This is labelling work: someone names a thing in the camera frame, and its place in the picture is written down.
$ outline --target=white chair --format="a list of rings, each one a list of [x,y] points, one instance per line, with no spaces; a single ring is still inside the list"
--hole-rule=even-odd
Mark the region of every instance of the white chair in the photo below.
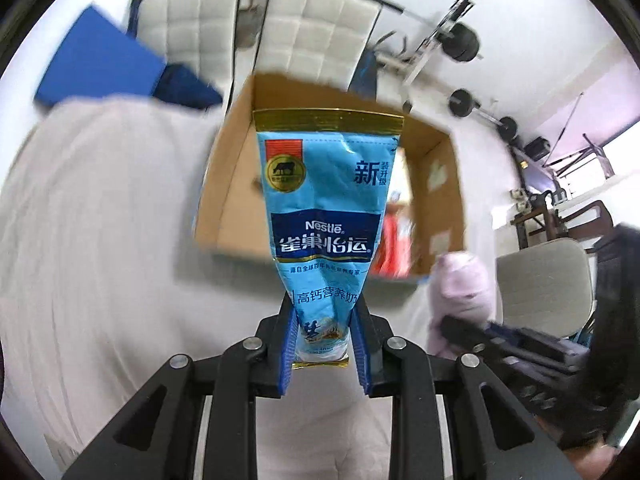
[[[505,325],[556,337],[584,326],[593,288],[588,256],[578,242],[557,238],[501,256],[496,263]]]
[[[187,65],[223,96],[233,93],[239,0],[142,0],[137,38],[169,63]]]
[[[372,0],[268,0],[254,70],[346,90],[380,10]]]

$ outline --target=blue sachet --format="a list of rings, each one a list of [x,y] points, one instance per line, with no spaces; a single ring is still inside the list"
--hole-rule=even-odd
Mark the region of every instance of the blue sachet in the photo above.
[[[254,119],[271,254],[300,325],[297,357],[341,359],[380,240],[403,118],[285,109]]]

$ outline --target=black cow silhouette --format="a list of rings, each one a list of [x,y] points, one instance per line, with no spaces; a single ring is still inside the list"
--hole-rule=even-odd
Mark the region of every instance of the black cow silhouette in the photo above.
[[[276,167],[273,168],[273,174],[288,174],[293,175],[293,171],[295,170],[296,163],[295,162],[279,162],[276,164]]]

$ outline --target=dark blue label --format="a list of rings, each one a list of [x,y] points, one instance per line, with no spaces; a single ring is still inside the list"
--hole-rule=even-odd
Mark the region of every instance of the dark blue label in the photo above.
[[[370,262],[380,215],[305,209],[271,213],[276,258],[282,263],[326,258]]]

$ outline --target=barbell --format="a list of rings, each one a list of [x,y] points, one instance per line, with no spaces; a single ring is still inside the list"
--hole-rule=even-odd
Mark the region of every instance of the barbell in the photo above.
[[[509,144],[518,142],[518,123],[513,117],[504,116],[501,119],[496,119],[489,112],[483,110],[471,93],[463,88],[459,88],[450,95],[449,110],[456,117],[467,117],[475,110],[481,117],[495,124],[495,129],[504,142]]]

